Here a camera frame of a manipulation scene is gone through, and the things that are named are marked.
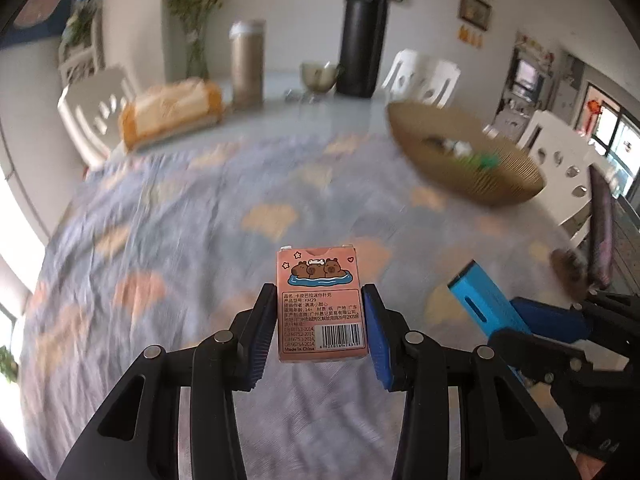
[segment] woven basket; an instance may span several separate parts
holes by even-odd
[[[490,206],[514,205],[535,197],[545,187],[538,167],[511,141],[490,139],[476,118],[453,108],[420,103],[391,103],[386,108],[393,136],[425,177],[447,189]],[[475,153],[495,154],[500,164],[490,170],[469,167],[445,155],[428,137],[468,142]]]

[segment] glass vase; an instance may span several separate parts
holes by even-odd
[[[206,20],[202,20],[197,27],[186,32],[187,40],[187,77],[199,77],[204,81],[209,79],[209,68],[205,55]]]

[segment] thermos lid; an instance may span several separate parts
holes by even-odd
[[[229,39],[232,40],[238,36],[248,36],[251,34],[264,34],[264,20],[245,20],[243,22],[235,22],[229,30]]]

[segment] beige tumbler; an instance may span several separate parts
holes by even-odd
[[[235,22],[229,31],[233,102],[238,110],[263,102],[264,25],[264,20]]]

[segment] pink box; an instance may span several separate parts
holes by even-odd
[[[278,252],[278,350],[283,362],[367,355],[353,247]]]

